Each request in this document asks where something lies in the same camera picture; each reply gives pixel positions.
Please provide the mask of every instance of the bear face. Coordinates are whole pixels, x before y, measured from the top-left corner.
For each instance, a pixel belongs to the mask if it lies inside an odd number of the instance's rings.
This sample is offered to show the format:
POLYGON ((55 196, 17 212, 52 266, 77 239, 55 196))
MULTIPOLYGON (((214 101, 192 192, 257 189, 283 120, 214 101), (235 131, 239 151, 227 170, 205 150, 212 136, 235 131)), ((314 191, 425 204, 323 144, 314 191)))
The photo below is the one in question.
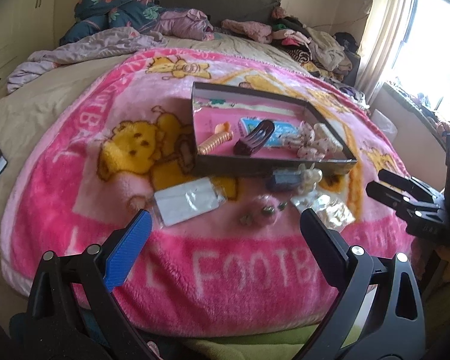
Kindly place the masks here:
POLYGON ((122 171, 144 175, 161 158, 163 133, 157 126, 145 121, 124 121, 112 132, 98 157, 97 174, 102 180, 108 181, 122 171))

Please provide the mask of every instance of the open box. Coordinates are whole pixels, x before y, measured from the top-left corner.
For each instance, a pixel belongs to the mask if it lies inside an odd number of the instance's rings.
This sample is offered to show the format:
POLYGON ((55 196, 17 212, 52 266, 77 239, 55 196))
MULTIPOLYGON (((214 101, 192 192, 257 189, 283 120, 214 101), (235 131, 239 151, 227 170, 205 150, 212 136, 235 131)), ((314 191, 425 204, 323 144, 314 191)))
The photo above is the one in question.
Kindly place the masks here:
POLYGON ((195 168, 198 176, 267 176, 275 169, 297 169, 300 164, 322 170, 324 175, 347 174, 356 158, 336 130, 317 109, 304 100, 280 94, 228 85, 195 82, 192 88, 193 129, 195 134, 195 168), (237 141, 253 130, 261 120, 274 121, 275 132, 267 144, 252 156, 233 153, 237 141), (319 161, 296 157, 281 146, 280 135, 293 133, 302 121, 314 125, 324 123, 343 150, 328 154, 319 161), (209 154, 197 153, 197 146, 215 132, 215 126, 229 122, 233 140, 221 144, 209 154))

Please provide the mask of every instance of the silver screw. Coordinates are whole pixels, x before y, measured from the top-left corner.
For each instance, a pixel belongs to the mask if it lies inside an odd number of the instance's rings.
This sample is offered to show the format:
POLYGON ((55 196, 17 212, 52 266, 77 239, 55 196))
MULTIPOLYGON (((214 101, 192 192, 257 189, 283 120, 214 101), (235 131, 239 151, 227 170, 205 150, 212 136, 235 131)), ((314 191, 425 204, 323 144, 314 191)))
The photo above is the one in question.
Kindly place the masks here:
POLYGON ((93 244, 87 248, 88 254, 97 254, 100 251, 100 245, 93 244))
POLYGON ((352 253, 356 256, 362 256, 365 254, 365 250, 361 246, 352 246, 352 253))
POLYGON ((404 253, 397 253, 397 259, 402 263, 406 263, 408 261, 408 258, 404 253))
POLYGON ((53 259, 53 256, 54 256, 54 255, 55 255, 55 253, 52 252, 51 250, 46 251, 46 252, 43 254, 43 259, 44 259, 45 261, 49 261, 49 260, 53 259))

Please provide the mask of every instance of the curtain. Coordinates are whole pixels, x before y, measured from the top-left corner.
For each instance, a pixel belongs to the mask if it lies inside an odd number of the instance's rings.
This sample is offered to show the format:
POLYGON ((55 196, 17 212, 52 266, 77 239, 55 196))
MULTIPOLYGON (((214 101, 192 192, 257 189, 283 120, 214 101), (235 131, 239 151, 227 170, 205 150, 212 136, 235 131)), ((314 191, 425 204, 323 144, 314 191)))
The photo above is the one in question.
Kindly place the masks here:
POLYGON ((363 34, 356 88, 373 102, 382 87, 384 72, 396 57, 406 29, 411 0, 373 0, 363 34))

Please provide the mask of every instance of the beige bed sheet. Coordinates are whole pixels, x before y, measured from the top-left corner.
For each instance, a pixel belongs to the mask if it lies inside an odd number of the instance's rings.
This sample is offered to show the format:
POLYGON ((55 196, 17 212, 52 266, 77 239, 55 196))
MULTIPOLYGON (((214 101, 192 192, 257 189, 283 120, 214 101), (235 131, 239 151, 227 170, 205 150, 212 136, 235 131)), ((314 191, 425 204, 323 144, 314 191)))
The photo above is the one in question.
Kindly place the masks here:
MULTIPOLYGON (((169 38, 168 47, 216 51, 307 74, 289 55, 270 45, 227 35, 220 37, 207 42, 169 38)), ((0 98, 0 149, 8 160, 8 166, 0 176, 0 221, 15 180, 42 135, 95 79, 129 56, 60 67, 0 98)))

